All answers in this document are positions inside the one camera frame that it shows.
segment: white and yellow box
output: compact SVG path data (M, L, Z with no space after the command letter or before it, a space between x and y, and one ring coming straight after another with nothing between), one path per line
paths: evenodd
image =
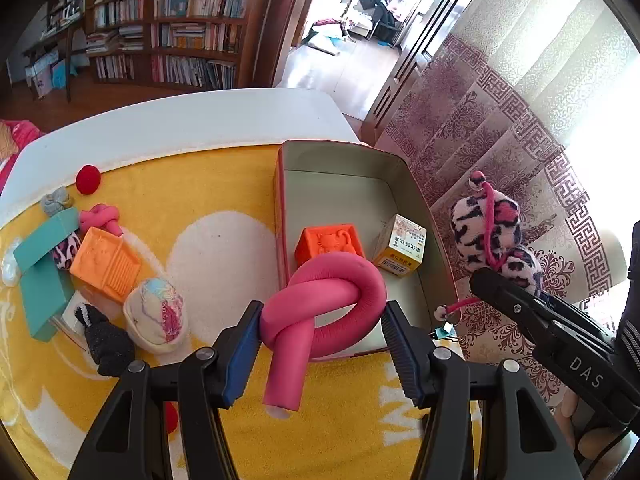
M422 263L427 229L398 214L380 233L373 264L396 276L406 276Z

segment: wooden floor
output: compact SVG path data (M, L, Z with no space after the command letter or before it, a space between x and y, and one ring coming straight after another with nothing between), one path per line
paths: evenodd
M337 43L338 56L306 45L292 50L278 86L322 90L343 114L364 120L400 53L378 44L376 38L353 37L356 43Z
M26 83L16 83L8 96L0 98L0 119L27 119L49 133L115 108L184 93L148 86L96 84L88 71L84 71L72 80L70 103L66 102L64 90L52 90L42 99L33 101ZM357 134L362 122L349 116L345 118Z

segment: curtain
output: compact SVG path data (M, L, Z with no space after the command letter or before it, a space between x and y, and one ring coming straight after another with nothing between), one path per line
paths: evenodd
M590 118L594 110L607 115L607 91L637 60L601 0L473 0L460 17L376 143L409 164L447 247L460 298L470 296L468 272L449 209L470 194L474 170L519 202L525 245L542 264L547 292L587 310L625 279L627 250L606 221L620 211L603 215L613 208L598 192L594 214L575 168L599 171L598 147L623 142L617 133L594 132L590 124L597 121ZM572 152L573 143L580 149ZM572 153L580 164L572 163ZM599 180L616 186L616 165L608 168ZM627 236L630 245L630 229ZM600 303L598 320L614 328L613 318ZM550 406L561 400L560 381L492 307L466 307L458 335L469 359L497 363L516 356Z

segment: orange toy cube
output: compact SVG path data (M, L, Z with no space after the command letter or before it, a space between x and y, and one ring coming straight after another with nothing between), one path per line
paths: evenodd
M358 233L352 224L324 225L302 229L295 252L296 262L300 266L318 254L336 251L353 253L364 258Z
M70 272L123 304L133 289L140 267L137 254L121 237L91 227L80 244Z

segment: barcode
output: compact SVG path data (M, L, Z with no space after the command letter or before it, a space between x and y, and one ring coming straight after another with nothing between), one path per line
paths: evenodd
M406 269L404 267L400 267L399 265L396 265L395 263L393 263L390 260L384 259L382 260L382 265L384 265L385 267L388 267L389 269L395 270L396 272L405 272Z

